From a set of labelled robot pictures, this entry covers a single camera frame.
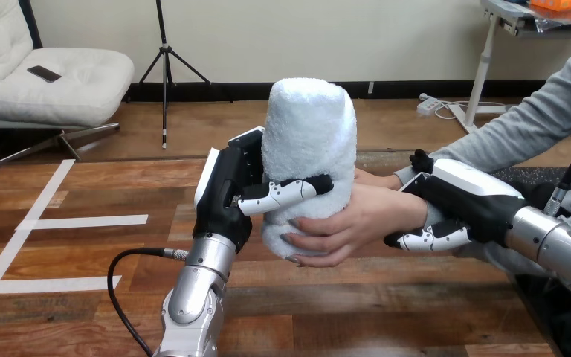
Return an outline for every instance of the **white cable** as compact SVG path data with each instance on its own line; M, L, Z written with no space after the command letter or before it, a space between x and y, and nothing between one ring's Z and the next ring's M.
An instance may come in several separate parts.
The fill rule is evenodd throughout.
M435 114L437 117L439 117L439 118L441 118L441 119L446 119L446 120L452 120L452 119L454 119L454 118L456 118L456 117L444 117L444 116L442 116L442 115L439 114L439 110L444 109L444 108L445 108L445 109L450 109L450 106L455 105L455 104L458 105L458 106L463 106L463 107L467 108L467 107L468 107L467 104L469 104L469 101L468 101L468 100L461 100L461 101L458 101L458 102L448 102L448 101L446 101L446 100L440 100L440 102L441 102L441 104L443 104L443 105L442 105L440 108L438 108L437 110L435 110L435 111L434 111L434 114ZM478 105L481 105L481 104L483 104L483 105L492 105L492 106L505 106L505 104L496 103L496 102L478 102Z

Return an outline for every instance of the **wooden table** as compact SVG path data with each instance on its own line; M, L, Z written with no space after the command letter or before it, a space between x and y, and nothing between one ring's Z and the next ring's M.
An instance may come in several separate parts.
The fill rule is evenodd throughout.
M359 165L397 168L379 158L363 154ZM202 158L73 164L39 222L146 214L146 223L27 233L16 228L69 164L1 167L0 356L144 356L103 288L65 292L76 287L64 279L104 277L127 248L188 249L203 165ZM554 356L507 276L488 264L377 242L337 268L298 268L264 248L260 225L255 217L230 275L221 356ZM11 263L4 252L13 252ZM154 257L117 267L118 299L153 350L161 302L181 267Z

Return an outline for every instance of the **fluffy white towel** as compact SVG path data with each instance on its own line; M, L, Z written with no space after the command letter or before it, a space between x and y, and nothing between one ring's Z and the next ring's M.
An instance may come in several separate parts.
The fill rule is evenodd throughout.
M264 215L264 244L277 256L318 255L281 240L302 234L288 221L326 218L342 210L351 196L355 169L355 110L349 95L324 80L292 78L274 84L268 101L262 160L265 178L282 181L328 174L332 191Z

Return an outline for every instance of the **power strip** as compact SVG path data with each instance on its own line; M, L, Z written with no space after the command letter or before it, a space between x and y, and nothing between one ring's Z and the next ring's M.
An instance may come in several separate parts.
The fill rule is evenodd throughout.
M441 108L442 105L441 100L435 97L429 97L417 106L417 112L421 115L430 116L434 114L438 108Z

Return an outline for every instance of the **tripod leg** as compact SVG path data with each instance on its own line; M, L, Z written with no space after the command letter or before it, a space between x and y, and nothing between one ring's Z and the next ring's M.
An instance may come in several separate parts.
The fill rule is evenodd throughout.
M150 71L152 70L152 68L154 68L154 65L156 64L156 62L158 61L159 58L161 58L161 50L158 51L158 54L156 55L156 57L154 58L154 60L152 61L152 64L149 65L148 70L146 71L146 73L143 75L143 77L141 78L141 80L139 81L139 84L143 84L144 80L146 80L146 77L148 76L148 74L150 73Z
M167 149L167 53L163 56L163 149Z
M196 74L196 76L200 77L203 81L205 81L207 84L211 84L211 82L202 74L200 74L200 72L198 72L194 67L192 67L189 63L187 63L187 61L185 61L184 59L182 59L176 52L171 51L172 55L176 58L178 58L179 61L183 62L184 65L186 65L193 73Z
M172 55L173 55L174 57L176 57L179 61L183 62L183 64L186 65L193 73L195 73L196 76L200 77L200 78L201 78L203 81L205 81L206 84L208 84L209 86L212 85L211 81L209 81L205 76L203 76L202 74L200 74L200 72L198 72L194 67L192 67L189 63L187 63L187 61L185 61L184 59L182 59L176 52L174 52L174 51L171 51L171 52L172 52ZM219 87L218 87L218 90L219 90L221 93L223 93L223 94L225 95L225 97L228 99L228 101L229 101L230 103L233 102L233 99L231 99L230 95L229 95L226 91L223 91L223 90L220 89Z
M172 79L172 66L170 65L170 53L165 52L165 60L167 61L167 83L170 87L175 86L174 80Z

